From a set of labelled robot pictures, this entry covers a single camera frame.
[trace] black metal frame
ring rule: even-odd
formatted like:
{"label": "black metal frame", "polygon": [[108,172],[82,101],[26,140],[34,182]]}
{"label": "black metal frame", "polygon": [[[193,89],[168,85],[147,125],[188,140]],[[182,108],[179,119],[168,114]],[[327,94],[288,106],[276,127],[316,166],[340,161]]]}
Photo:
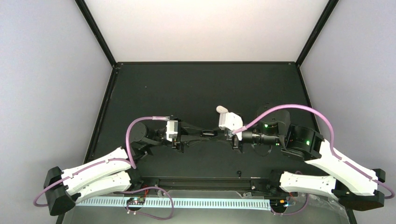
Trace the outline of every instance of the black metal frame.
{"label": "black metal frame", "polygon": [[[316,23],[313,31],[311,32],[307,42],[305,43],[305,45],[304,45],[304,47],[303,47],[298,59],[296,60],[296,69],[297,69],[298,74],[300,76],[301,83],[303,84],[304,93],[305,93],[305,96],[306,96],[306,98],[308,100],[308,105],[310,107],[311,107],[311,102],[310,102],[310,99],[308,97],[308,93],[307,93],[307,90],[305,88],[305,85],[304,85],[304,80],[303,80],[303,76],[301,74],[300,67],[301,67],[304,59],[307,57],[310,49],[314,45],[315,40],[319,36],[320,31],[324,27],[325,23],[327,22],[328,18],[330,17],[330,15],[331,15],[333,9],[335,8],[335,6],[337,5],[338,1],[339,0],[329,0],[328,1],[328,3],[326,5],[326,7],[324,8],[324,10],[323,10],[318,22]],[[94,18],[92,16],[91,12],[89,11],[88,6],[85,3],[85,1],[84,0],[75,0],[75,2],[77,3],[78,7],[80,8],[83,16],[85,17],[85,20],[87,21],[88,25],[90,26],[95,38],[97,39],[99,45],[101,46],[103,52],[105,53],[109,63],[113,67],[112,73],[110,75],[110,80],[109,80],[109,83],[107,85],[106,92],[105,92],[105,95],[104,95],[104,98],[103,98],[103,101],[102,101],[102,105],[100,107],[100,111],[99,111],[98,118],[97,118],[97,121],[96,121],[96,124],[95,124],[95,128],[94,128],[93,133],[92,133],[91,141],[89,143],[88,150],[87,150],[87,153],[85,155],[84,162],[87,162],[89,160],[89,158],[93,156],[94,149],[96,147],[96,143],[98,141],[98,137],[99,137],[99,134],[100,134],[100,130],[102,128],[103,119],[104,119],[104,116],[106,114],[107,106],[108,106],[108,103],[109,103],[109,100],[110,100],[110,96],[111,96],[111,93],[113,91],[113,88],[114,88],[114,85],[115,85],[115,81],[117,79],[120,63],[117,63],[115,58],[113,57],[108,45],[106,44],[106,41],[105,41],[104,37],[103,37],[102,33],[100,32],[99,27],[96,24],[96,22],[95,22],[95,20],[94,20]],[[317,122],[315,122],[315,128],[318,131]],[[356,224],[357,222],[356,222],[356,219],[355,219],[353,211],[352,210],[346,210],[346,212],[347,212],[347,215],[348,215],[349,222],[351,224]],[[63,222],[63,219],[64,219],[64,214],[63,215],[59,215],[56,223],[57,224],[61,224]]]}

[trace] black mat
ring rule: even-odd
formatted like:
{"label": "black mat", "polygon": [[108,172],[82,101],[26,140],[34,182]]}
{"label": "black mat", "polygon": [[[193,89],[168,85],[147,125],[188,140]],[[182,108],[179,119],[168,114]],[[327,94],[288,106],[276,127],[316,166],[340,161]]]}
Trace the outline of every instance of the black mat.
{"label": "black mat", "polygon": [[[265,102],[307,105],[304,87],[294,63],[124,63],[121,65],[104,118],[94,159],[121,146],[127,126],[143,116],[175,115],[186,122],[214,128],[222,105],[243,116],[244,123],[255,118]],[[290,109],[291,122],[314,128],[310,113]],[[149,121],[153,128],[166,125]],[[267,150],[256,147],[258,153]],[[180,154],[168,147],[153,148],[138,164],[143,176],[177,177],[267,177],[272,169],[322,175],[323,171],[291,160],[273,148],[260,157],[250,145],[244,154],[222,143],[200,143]]]}

